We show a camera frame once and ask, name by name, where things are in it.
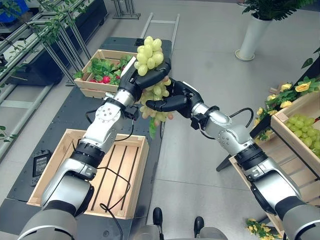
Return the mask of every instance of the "potted plant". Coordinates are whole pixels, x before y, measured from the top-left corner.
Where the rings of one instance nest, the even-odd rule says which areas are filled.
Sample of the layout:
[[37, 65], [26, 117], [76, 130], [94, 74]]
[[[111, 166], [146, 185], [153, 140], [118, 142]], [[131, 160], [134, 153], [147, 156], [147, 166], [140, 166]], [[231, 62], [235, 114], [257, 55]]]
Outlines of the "potted plant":
[[316, 0], [246, 0], [248, 6], [242, 13], [252, 13], [252, 19], [240, 49], [235, 51], [235, 56], [241, 61], [250, 61], [255, 58], [255, 51], [259, 41], [266, 32], [269, 24], [280, 21], [292, 15], [297, 9], [312, 4]]

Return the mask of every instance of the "gray floor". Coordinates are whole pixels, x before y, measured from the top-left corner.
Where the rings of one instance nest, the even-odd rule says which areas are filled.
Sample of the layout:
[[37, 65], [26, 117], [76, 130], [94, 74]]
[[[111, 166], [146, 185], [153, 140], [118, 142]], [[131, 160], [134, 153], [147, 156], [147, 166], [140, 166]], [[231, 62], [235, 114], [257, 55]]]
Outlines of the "gray floor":
[[[111, 1], [106, 1], [110, 16]], [[227, 114], [243, 107], [262, 106], [270, 87], [296, 81], [300, 67], [319, 47], [319, 13], [298, 10], [288, 19], [273, 22], [251, 62], [238, 61], [234, 51], [241, 46], [250, 20], [234, 3], [183, 0], [136, 0], [140, 20], [108, 18], [88, 44], [91, 53], [106, 37], [139, 37], [149, 17], [180, 24], [172, 57], [172, 76], [196, 87], [207, 105], [218, 105]], [[153, 23], [147, 35], [171, 39], [172, 26]], [[55, 86], [0, 163], [0, 203], [30, 156], [71, 88]], [[244, 113], [235, 119], [245, 123]], [[156, 172], [150, 210], [163, 210], [166, 239], [192, 237], [193, 221], [202, 216], [206, 226], [221, 229], [230, 240], [254, 240], [245, 229], [245, 219], [264, 215], [253, 195], [228, 168], [216, 172], [226, 152], [217, 142], [190, 128], [190, 121], [175, 115], [168, 120]], [[0, 240], [16, 236], [0, 232]]]

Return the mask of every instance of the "metal frame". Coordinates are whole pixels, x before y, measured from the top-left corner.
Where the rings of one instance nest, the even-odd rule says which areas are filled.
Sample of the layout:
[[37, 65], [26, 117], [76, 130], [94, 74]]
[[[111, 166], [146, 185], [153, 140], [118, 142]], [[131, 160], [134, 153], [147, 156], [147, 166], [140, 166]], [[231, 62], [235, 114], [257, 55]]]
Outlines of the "metal frame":
[[146, 21], [144, 28], [142, 30], [142, 33], [140, 35], [140, 38], [143, 39], [146, 35], [146, 32], [148, 30], [148, 27], [150, 24], [174, 24], [174, 29], [173, 29], [173, 34], [172, 34], [172, 38], [171, 38], [171, 51], [174, 51], [174, 47], [175, 47], [175, 41], [176, 41], [176, 36], [177, 36], [177, 31], [178, 31], [178, 25], [179, 25], [179, 20], [180, 20], [180, 14], [178, 13], [178, 15], [176, 16], [175, 21], [168, 21], [168, 20], [152, 20], [152, 18], [154, 17], [154, 13], [151, 12], [149, 15], [148, 20]]
[[[11, 131], [10, 134], [17, 135], [20, 130], [23, 128], [23, 126], [26, 124], [30, 116], [34, 113], [34, 111], [39, 107], [42, 100], [45, 98], [47, 93], [50, 91], [50, 89], [53, 87], [53, 84], [45, 86], [41, 93], [38, 95], [38, 97], [35, 99], [34, 102], [28, 102], [28, 107], [26, 106], [24, 101], [13, 101], [9, 102], [5, 100], [5, 98], [15, 89], [16, 85], [10, 84], [7, 89], [1, 94], [0, 96], [0, 104], [1, 107], [8, 107], [8, 108], [17, 108], [17, 104], [24, 105], [24, 108], [27, 109], [27, 111], [24, 113], [22, 118], [20, 118], [17, 125], [14, 127], [14, 129]], [[3, 155], [7, 152], [9, 146], [12, 144], [12, 141], [10, 142], [3, 142], [0, 146], [0, 159], [3, 157]]]
[[123, 11], [119, 0], [113, 0], [116, 10], [114, 19], [139, 19], [140, 13], [135, 12], [135, 6], [133, 0], [124, 0], [127, 11]]

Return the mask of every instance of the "wooden shelf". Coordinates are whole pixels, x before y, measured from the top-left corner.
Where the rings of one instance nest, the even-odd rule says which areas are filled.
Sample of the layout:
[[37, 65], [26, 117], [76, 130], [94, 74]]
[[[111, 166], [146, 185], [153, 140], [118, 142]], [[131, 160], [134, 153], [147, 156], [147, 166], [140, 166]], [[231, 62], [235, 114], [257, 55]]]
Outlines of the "wooden shelf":
[[[290, 107], [277, 112], [271, 118], [271, 128], [296, 152], [296, 154], [320, 176], [320, 159], [285, 125], [294, 114], [302, 114], [311, 118], [320, 116], [320, 92], [313, 92], [299, 97]], [[313, 124], [320, 130], [320, 121]]]

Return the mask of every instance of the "robotic hand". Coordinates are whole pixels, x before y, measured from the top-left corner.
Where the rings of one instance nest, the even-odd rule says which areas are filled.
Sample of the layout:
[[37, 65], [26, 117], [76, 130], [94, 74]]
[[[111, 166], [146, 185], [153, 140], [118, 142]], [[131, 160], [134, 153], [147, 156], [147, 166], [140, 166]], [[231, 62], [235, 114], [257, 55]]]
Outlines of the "robotic hand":
[[178, 111], [191, 119], [191, 127], [205, 131], [234, 156], [251, 182], [251, 191], [260, 206], [278, 215], [290, 240], [320, 238], [320, 209], [301, 200], [292, 179], [254, 143], [243, 125], [208, 107], [196, 89], [185, 82], [171, 80], [169, 97], [161, 101], [148, 100], [146, 105], [160, 112]]
[[93, 196], [91, 186], [97, 167], [115, 141], [121, 122], [136, 119], [138, 109], [132, 107], [143, 89], [161, 81], [171, 69], [169, 59], [146, 76], [139, 76], [133, 57], [121, 75], [118, 92], [107, 98], [95, 113], [72, 155], [65, 159], [41, 198], [41, 211], [24, 226], [18, 240], [74, 240], [77, 232], [76, 216], [86, 211]]

